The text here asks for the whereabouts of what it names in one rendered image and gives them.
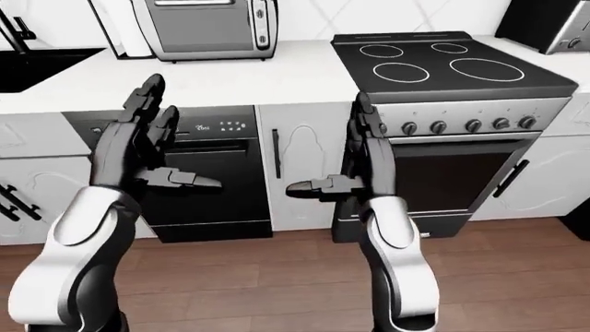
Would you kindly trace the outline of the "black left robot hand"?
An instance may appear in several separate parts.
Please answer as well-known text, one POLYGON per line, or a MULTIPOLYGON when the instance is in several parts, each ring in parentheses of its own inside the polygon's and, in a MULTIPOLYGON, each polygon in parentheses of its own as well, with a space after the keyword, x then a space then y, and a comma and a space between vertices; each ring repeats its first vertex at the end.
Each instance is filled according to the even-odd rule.
POLYGON ((91 157, 89 184, 140 199, 150 188, 163 192, 218 194, 221 182, 166 165, 180 113, 160 109, 165 91, 161 74, 151 75, 124 102, 124 110, 102 133, 91 157))

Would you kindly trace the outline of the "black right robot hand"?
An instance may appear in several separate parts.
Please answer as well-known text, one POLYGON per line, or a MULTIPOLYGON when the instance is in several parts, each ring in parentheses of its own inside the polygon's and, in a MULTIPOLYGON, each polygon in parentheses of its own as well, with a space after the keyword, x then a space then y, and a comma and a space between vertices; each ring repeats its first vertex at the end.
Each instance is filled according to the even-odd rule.
POLYGON ((358 93, 352 102, 347 125, 348 170, 324 179, 289 184, 286 195, 321 202, 345 201, 351 197, 367 201, 394 196, 395 156, 385 135, 386 129, 368 93, 358 93))

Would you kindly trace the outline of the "toaster oven glass door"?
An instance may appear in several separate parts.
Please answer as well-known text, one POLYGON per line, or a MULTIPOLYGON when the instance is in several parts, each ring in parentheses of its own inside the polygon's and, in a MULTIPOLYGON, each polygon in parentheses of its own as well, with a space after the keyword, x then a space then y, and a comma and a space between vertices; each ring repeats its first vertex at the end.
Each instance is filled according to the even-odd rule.
POLYGON ((246 0, 231 5, 158 6, 149 13, 166 53, 251 51, 253 41, 246 0))

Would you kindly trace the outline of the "silver toaster oven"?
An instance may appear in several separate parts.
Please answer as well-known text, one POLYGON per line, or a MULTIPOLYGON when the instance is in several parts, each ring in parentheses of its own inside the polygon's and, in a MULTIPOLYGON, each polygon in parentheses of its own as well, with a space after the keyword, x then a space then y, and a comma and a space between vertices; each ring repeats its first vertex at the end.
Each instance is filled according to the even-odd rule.
POLYGON ((131 0, 162 62, 267 60, 278 36, 277 0, 131 0))

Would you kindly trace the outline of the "silver toaster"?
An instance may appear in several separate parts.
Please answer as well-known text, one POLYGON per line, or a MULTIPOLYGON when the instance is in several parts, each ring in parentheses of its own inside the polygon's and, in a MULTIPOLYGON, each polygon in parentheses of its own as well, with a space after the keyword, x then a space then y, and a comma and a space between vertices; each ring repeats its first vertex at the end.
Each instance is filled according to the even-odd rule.
POLYGON ((590 52, 590 0, 548 0, 542 27, 548 35, 539 52, 590 52))

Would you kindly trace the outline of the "black electric stove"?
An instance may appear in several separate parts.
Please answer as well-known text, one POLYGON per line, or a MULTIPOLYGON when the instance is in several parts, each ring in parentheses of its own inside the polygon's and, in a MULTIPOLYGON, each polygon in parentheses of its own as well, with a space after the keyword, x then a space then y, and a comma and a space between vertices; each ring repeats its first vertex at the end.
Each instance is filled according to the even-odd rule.
POLYGON ((463 31, 340 34, 331 41, 379 113, 396 191, 422 237, 454 237, 526 166, 578 85, 463 31))

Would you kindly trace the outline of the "black dishwasher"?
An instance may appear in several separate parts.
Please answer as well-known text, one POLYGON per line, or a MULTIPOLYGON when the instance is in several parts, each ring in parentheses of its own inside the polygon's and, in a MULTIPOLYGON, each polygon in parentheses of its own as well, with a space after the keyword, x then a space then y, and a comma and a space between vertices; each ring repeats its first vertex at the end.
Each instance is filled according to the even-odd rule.
MULTIPOLYGON (((222 184, 218 194, 163 192, 150 188, 142 217, 162 243, 244 240, 272 236, 265 174, 251 105, 179 110, 166 165, 222 184)), ((82 140, 94 148, 119 111, 65 113, 82 140)))

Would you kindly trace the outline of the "black sink basin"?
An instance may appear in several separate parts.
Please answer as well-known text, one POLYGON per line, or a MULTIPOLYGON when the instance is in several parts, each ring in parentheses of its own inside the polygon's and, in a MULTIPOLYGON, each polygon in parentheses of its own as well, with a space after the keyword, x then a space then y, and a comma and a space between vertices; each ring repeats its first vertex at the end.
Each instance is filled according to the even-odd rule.
POLYGON ((37 49, 27 55, 0 51, 0 93, 20 93, 102 51, 37 49))

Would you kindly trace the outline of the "paper towel roll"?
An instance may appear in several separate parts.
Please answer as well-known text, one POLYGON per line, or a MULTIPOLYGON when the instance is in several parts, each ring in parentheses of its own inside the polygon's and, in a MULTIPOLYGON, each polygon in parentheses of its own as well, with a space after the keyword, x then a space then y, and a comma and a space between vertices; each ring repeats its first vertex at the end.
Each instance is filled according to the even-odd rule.
POLYGON ((132 0, 87 0, 117 60, 155 58, 141 31, 132 0))

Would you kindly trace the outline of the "black faucet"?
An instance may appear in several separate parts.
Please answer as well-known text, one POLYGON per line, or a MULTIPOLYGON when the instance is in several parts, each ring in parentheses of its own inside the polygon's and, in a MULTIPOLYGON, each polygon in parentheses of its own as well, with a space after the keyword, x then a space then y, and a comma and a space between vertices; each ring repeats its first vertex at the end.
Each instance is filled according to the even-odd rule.
POLYGON ((9 18, 0 8, 0 32, 15 52, 27 55, 30 52, 26 40, 35 40, 36 35, 29 30, 21 17, 9 18))

